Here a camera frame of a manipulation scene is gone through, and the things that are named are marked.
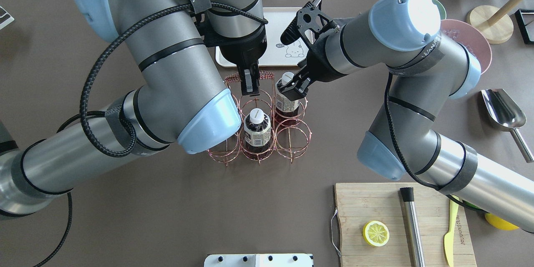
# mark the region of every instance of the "dark bottle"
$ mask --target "dark bottle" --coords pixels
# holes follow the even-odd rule
[[[275,124],[280,124],[288,118],[294,118],[299,115],[299,100],[291,101],[284,96],[280,89],[293,79],[294,74],[286,72],[276,83],[276,107],[275,107]],[[282,127],[294,126],[297,120],[288,120],[282,123]]]
[[[244,119],[244,141],[243,153],[249,159],[264,159],[272,152],[271,118],[259,108]]]

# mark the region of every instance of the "copper wire rack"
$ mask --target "copper wire rack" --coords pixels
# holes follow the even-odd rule
[[[254,97],[241,96],[237,98],[232,93],[232,98],[235,101],[235,105],[238,107],[239,114],[242,119],[242,126],[233,134],[229,139],[225,140],[221,144],[208,149],[209,156],[216,162],[224,163],[228,166],[230,162],[236,159],[240,154],[243,154],[248,159],[257,161],[259,164],[264,159],[268,159],[273,153],[278,153],[282,157],[289,159],[293,163],[294,159],[297,159],[304,155],[311,140],[311,129],[303,121],[307,108],[307,99],[303,98],[299,102],[300,112],[291,118],[279,115],[275,110],[275,74],[269,71],[260,71],[259,79],[261,81],[270,81],[271,92],[266,90],[260,90],[260,94]],[[232,90],[231,84],[240,83],[239,74],[234,73],[225,77],[225,85]],[[265,113],[269,112],[269,118],[271,119],[271,138],[272,143],[269,149],[261,153],[252,153],[244,147],[246,141],[244,141],[243,134],[243,122],[248,113],[254,108],[261,108]],[[281,116],[283,121],[275,122],[275,114]]]

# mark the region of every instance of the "pink bowl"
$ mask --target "pink bowl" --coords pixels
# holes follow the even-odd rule
[[[441,21],[441,31],[464,45],[479,60],[482,73],[486,72],[491,64],[491,47],[477,28],[461,20],[445,19]]]

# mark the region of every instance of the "wooden cutting board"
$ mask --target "wooden cutting board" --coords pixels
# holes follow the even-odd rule
[[[341,267],[412,266],[398,194],[402,187],[413,187],[426,266],[448,266],[443,248],[443,236],[448,231],[450,200],[447,197],[416,183],[337,183],[335,197],[341,236]],[[363,226],[371,220],[387,225],[390,238],[386,245],[374,247],[364,241]],[[454,266],[476,267],[462,207],[458,209],[454,233]]]

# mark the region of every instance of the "gray table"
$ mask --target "gray table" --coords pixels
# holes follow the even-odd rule
[[[302,6],[308,0],[263,0],[265,6]],[[333,17],[355,16],[377,0],[324,0]],[[464,20],[475,6],[507,0],[440,0],[450,18]],[[16,22],[0,31],[0,118],[21,147],[51,136],[78,111],[82,84],[105,48],[72,0],[0,0]],[[534,0],[521,3],[533,8]],[[534,116],[534,48],[516,31],[492,46],[494,62],[476,90],[505,88]],[[231,71],[221,68],[223,75]],[[277,76],[282,69],[275,69]],[[385,181],[355,158],[382,104],[387,78],[376,66],[335,83],[316,83],[306,120],[312,142],[290,165],[274,156],[258,166],[244,157],[228,168],[206,153],[186,155],[177,145],[76,187],[74,222],[50,266],[202,266],[207,254],[310,252],[315,266],[338,263],[328,222],[337,182]],[[143,85],[126,47],[111,56],[91,94],[100,108]],[[534,179],[511,136],[489,126],[470,92],[449,101],[435,129]],[[532,121],[522,129],[534,147]],[[410,181],[408,176],[402,180]],[[532,266],[533,236],[498,231],[468,212],[481,267]],[[55,248],[67,218],[66,197],[32,216],[0,223],[0,265],[31,266]]]

